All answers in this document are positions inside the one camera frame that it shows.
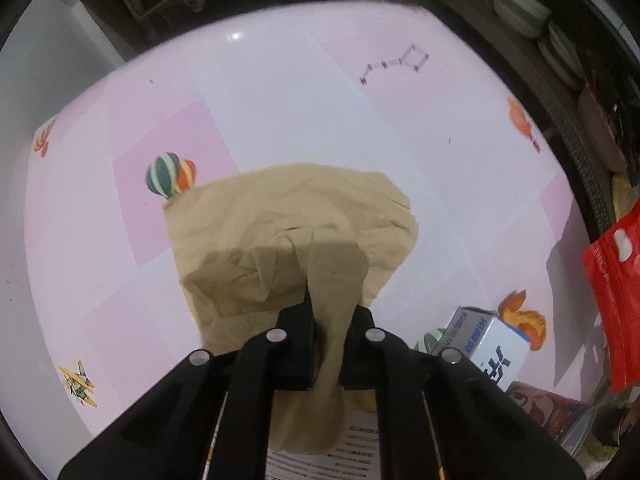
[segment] white box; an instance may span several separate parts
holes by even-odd
[[[506,391],[529,354],[529,339],[492,312],[459,307],[432,354],[453,347]]]

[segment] white wall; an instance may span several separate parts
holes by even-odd
[[[0,410],[48,478],[90,434],[54,370],[31,299],[27,158],[34,131],[114,64],[60,0],[33,0],[0,50]]]

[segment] constellation print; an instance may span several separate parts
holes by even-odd
[[[414,72],[420,72],[420,69],[428,59],[429,54],[416,47],[415,44],[412,43],[409,48],[404,51],[404,54],[402,54],[401,57],[380,61],[378,63],[369,63],[364,71],[364,74],[362,74],[362,77],[360,78],[360,82],[363,85],[366,85],[367,77],[377,68],[384,68],[386,70],[391,66],[405,66],[407,68],[411,68],[412,70],[414,70]]]

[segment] silver screw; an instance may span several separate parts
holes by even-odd
[[[267,339],[272,343],[279,343],[287,338],[287,333],[281,328],[272,328],[267,332]]]
[[[209,352],[206,350],[196,350],[189,355],[189,362],[193,366],[200,366],[209,362]]]
[[[364,337],[372,343],[379,343],[385,338],[385,336],[385,331],[380,330],[379,328],[369,328],[369,330],[364,333]]]
[[[447,363],[452,365],[462,361],[462,354],[460,353],[460,350],[455,348],[445,348],[440,355]]]

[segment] yellow object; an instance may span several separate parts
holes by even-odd
[[[364,412],[376,413],[378,406],[376,404],[376,393],[374,390],[364,390],[358,396],[358,407]]]
[[[88,405],[93,406],[94,408],[98,407],[98,405],[94,402],[94,400],[89,396],[86,396],[84,399],[81,399],[81,400],[83,402],[86,402]]]
[[[89,386],[89,384],[84,380],[84,378],[80,377],[78,374],[72,372],[71,370],[69,370],[68,368],[65,368],[63,366],[58,366],[58,368],[60,368],[60,371],[65,374],[69,379],[75,381],[76,383],[80,384],[80,386],[82,386],[85,390],[93,393],[94,392],[94,386],[91,385]]]
[[[628,214],[640,198],[640,186],[632,187],[626,173],[616,173],[611,177],[611,197],[616,221]]]
[[[447,476],[444,473],[444,464],[442,463],[442,455],[440,454],[440,446],[438,444],[438,438],[436,436],[436,428],[433,423],[433,417],[431,416],[431,410],[429,409],[429,405],[422,396],[422,403],[424,405],[424,411],[427,414],[427,420],[429,421],[429,432],[431,433],[431,440],[433,441],[433,450],[436,455],[436,460],[438,462],[438,475],[440,476],[440,480],[446,480]]]

